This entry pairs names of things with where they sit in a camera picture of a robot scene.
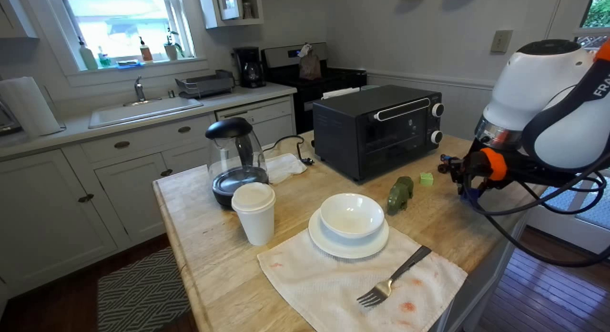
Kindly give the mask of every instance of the green toy elephant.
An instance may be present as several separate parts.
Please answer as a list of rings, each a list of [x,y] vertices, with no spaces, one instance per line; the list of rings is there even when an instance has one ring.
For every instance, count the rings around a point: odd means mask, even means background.
[[[407,200],[410,198],[413,198],[413,180],[408,176],[401,176],[390,189],[390,196],[387,198],[387,213],[394,215],[399,210],[407,208]]]

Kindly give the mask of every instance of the toaster oven knob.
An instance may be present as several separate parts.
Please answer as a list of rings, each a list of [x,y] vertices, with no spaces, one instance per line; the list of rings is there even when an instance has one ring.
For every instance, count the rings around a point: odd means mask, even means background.
[[[443,140],[443,132],[440,132],[440,131],[432,132],[432,135],[430,136],[430,141],[433,144],[438,144],[442,140]]]
[[[432,115],[433,115],[433,117],[438,118],[441,115],[443,115],[443,112],[445,112],[444,104],[438,103],[438,104],[435,104],[434,106],[432,106]]]

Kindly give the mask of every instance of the metal fork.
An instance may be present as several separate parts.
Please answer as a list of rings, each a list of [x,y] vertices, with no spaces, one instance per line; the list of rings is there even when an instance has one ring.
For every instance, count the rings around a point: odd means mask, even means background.
[[[430,252],[431,250],[429,248],[422,245],[412,256],[410,256],[409,260],[390,276],[390,278],[375,284],[373,289],[357,299],[358,302],[362,306],[372,307],[385,301],[392,293],[392,282],[398,280],[403,273],[411,269],[413,265],[416,265],[420,260],[423,260]]]

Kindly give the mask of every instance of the tree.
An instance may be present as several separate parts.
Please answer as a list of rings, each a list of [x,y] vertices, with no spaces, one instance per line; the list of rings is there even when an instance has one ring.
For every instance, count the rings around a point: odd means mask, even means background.
[[[584,28],[610,27],[610,0],[593,0],[582,26]]]

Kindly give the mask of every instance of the paper cup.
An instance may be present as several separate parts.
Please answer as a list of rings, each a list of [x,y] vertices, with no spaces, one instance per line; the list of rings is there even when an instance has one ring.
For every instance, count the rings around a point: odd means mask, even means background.
[[[275,191],[268,184],[248,183],[233,193],[231,207],[252,245],[265,245],[273,237]]]

